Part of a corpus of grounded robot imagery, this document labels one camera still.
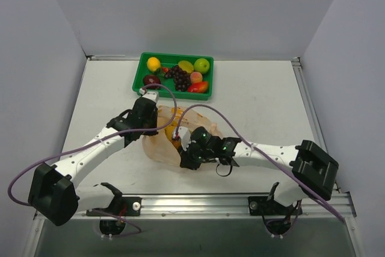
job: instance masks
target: peach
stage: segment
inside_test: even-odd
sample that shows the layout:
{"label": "peach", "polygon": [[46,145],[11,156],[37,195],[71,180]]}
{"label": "peach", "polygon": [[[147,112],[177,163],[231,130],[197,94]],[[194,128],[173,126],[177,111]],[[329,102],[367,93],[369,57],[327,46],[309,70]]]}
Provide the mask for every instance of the peach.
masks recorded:
{"label": "peach", "polygon": [[200,72],[193,72],[190,74],[190,80],[192,84],[203,81],[203,76]]}

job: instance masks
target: white table surface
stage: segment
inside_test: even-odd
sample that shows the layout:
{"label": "white table surface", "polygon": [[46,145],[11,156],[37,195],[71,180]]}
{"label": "white table surface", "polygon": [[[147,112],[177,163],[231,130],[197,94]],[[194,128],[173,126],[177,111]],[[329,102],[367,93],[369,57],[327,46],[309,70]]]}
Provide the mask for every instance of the white table surface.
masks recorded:
{"label": "white table surface", "polygon": [[[290,61],[215,61],[212,105],[238,131],[256,143],[289,145],[313,140],[309,121]],[[131,89],[138,61],[88,61],[64,150],[82,146],[106,123],[131,108],[138,97]],[[178,100],[188,107],[197,101]],[[159,104],[172,106],[161,98]],[[218,123],[226,136],[234,133],[214,112],[196,111]],[[282,172],[258,167],[234,168],[221,178],[215,164],[198,171],[172,167],[146,157],[141,141],[130,144],[89,174],[81,187],[109,182],[124,193],[251,193],[267,192]]]}

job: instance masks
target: beige bag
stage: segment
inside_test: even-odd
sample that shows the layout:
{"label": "beige bag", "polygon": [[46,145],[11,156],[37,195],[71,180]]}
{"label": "beige bag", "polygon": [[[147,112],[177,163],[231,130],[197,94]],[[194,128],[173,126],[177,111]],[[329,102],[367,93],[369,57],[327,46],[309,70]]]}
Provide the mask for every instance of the beige bag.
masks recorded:
{"label": "beige bag", "polygon": [[[177,108],[176,117],[172,123],[173,126],[177,126],[180,116],[185,109],[185,107]],[[160,105],[158,107],[158,126],[166,124],[171,119],[173,113],[174,108]],[[189,110],[184,115],[180,125],[187,127],[191,132],[199,126],[203,126],[210,134],[217,135],[221,138],[223,137],[222,133],[218,130],[216,123],[212,123],[207,117],[202,116],[194,110]],[[166,137],[165,129],[160,130],[157,135],[151,137],[144,136],[142,138],[142,144],[144,153],[150,159],[179,167],[180,156],[176,148]]]}

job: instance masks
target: white wall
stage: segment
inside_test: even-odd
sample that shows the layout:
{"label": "white wall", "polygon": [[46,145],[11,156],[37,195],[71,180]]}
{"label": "white wall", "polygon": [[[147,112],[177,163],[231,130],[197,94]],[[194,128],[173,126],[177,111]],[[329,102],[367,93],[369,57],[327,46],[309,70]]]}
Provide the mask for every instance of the white wall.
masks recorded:
{"label": "white wall", "polygon": [[332,0],[57,0],[87,55],[303,55]]}
{"label": "white wall", "polygon": [[303,57],[329,152],[368,256],[383,256],[385,0],[334,0]]}
{"label": "white wall", "polygon": [[[56,0],[0,0],[0,255],[20,256],[34,215],[13,176],[60,151],[85,57]],[[32,174],[15,195],[26,200]]]}

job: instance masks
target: green plastic bin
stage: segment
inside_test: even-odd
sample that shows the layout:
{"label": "green plastic bin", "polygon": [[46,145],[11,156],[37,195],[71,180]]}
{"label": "green plastic bin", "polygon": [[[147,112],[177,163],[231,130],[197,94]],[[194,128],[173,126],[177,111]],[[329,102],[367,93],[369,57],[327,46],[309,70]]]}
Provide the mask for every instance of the green plastic bin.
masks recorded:
{"label": "green plastic bin", "polygon": [[[132,84],[132,90],[139,93],[139,89],[144,86],[143,78],[146,75],[152,74],[147,68],[147,60],[150,57],[156,57],[160,62],[162,67],[171,68],[177,66],[178,62],[181,60],[187,60],[190,63],[194,64],[198,58],[205,58],[210,63],[210,70],[203,75],[203,80],[209,82],[209,90],[206,93],[188,93],[187,91],[177,91],[174,86],[173,79],[165,79],[160,76],[161,83],[168,87],[177,99],[196,99],[199,101],[206,101],[211,97],[212,94],[212,79],[214,76],[214,59],[212,57],[203,57],[199,55],[182,55],[182,54],[159,54],[156,52],[143,52],[137,69],[137,74],[135,75],[134,83]],[[171,95],[164,88],[157,90],[159,96],[164,98],[170,98]]]}

